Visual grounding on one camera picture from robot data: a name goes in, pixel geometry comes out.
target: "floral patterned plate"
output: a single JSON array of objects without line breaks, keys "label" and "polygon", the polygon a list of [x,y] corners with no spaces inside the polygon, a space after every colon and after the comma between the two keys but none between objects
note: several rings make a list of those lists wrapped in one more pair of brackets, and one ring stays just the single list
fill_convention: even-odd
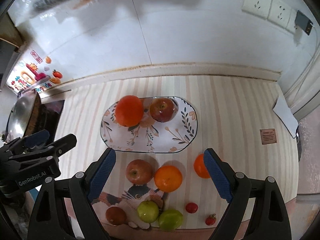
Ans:
[{"label": "floral patterned plate", "polygon": [[177,153],[186,148],[195,138],[198,122],[195,109],[182,98],[170,98],[175,105],[170,121],[161,123],[150,115],[153,98],[141,98],[144,115],[133,127],[118,124],[114,103],[103,115],[101,137],[108,147],[117,151],[142,153]]}]

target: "power outlet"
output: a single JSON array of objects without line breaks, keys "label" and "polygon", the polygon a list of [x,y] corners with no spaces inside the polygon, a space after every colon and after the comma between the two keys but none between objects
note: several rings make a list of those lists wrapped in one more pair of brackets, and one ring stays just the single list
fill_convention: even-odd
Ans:
[{"label": "power outlet", "polygon": [[268,20],[286,28],[292,8],[281,0],[272,0]]},{"label": "power outlet", "polygon": [[266,19],[270,6],[271,0],[244,0],[242,10]]},{"label": "power outlet", "polygon": [[295,34],[296,33],[296,29],[298,28],[298,26],[295,23],[296,17],[297,17],[297,11],[295,9],[291,10],[290,13],[290,19],[289,19],[289,23],[286,27],[286,30]]}]

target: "cat illustration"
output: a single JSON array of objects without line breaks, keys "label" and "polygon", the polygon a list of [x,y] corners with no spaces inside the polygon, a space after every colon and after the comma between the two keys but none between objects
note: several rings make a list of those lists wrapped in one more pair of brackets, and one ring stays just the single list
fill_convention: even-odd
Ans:
[{"label": "cat illustration", "polygon": [[160,212],[162,212],[164,208],[164,198],[166,195],[166,193],[159,189],[153,190],[149,188],[146,184],[133,185],[128,189],[128,191],[124,191],[121,197],[101,192],[100,196],[92,201],[92,207],[102,223],[110,225],[106,219],[106,210],[109,207],[117,206],[123,209],[126,213],[127,222],[130,227],[148,229],[150,224],[143,222],[139,218],[137,214],[137,207],[142,201],[152,200],[158,205]]}]

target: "white cord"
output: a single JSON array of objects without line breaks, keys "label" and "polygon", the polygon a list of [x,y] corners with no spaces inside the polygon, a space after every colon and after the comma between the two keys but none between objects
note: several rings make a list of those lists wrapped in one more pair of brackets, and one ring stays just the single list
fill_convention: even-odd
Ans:
[{"label": "white cord", "polygon": [[315,32],[316,32],[316,47],[315,47],[315,52],[314,52],[313,56],[311,57],[311,59],[310,59],[310,61],[309,61],[309,63],[308,63],[308,70],[307,70],[305,76],[304,76],[303,79],[302,79],[302,83],[301,83],[301,85],[300,85],[297,93],[295,94],[295,96],[294,96],[294,98],[293,98],[293,102],[295,101],[295,99],[296,99],[296,97],[297,97],[297,95],[298,95],[298,93],[299,93],[299,91],[300,91],[303,83],[305,82],[308,74],[309,74],[310,71],[314,68],[314,65],[315,65],[314,62],[315,62],[315,60],[318,58],[318,56],[319,56],[319,54],[320,54],[320,42],[318,43],[318,32],[317,32],[317,29],[316,29],[315,26],[313,26],[313,29],[314,29]]}]

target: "green apple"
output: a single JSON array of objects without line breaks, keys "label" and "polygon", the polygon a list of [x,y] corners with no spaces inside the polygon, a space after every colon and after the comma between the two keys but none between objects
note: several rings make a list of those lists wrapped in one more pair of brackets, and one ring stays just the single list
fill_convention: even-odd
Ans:
[{"label": "green apple", "polygon": [[153,201],[142,201],[137,208],[138,216],[143,222],[153,223],[159,216],[159,208]]},{"label": "green apple", "polygon": [[164,231],[172,231],[182,225],[183,215],[175,209],[164,211],[158,218],[158,225]]}]

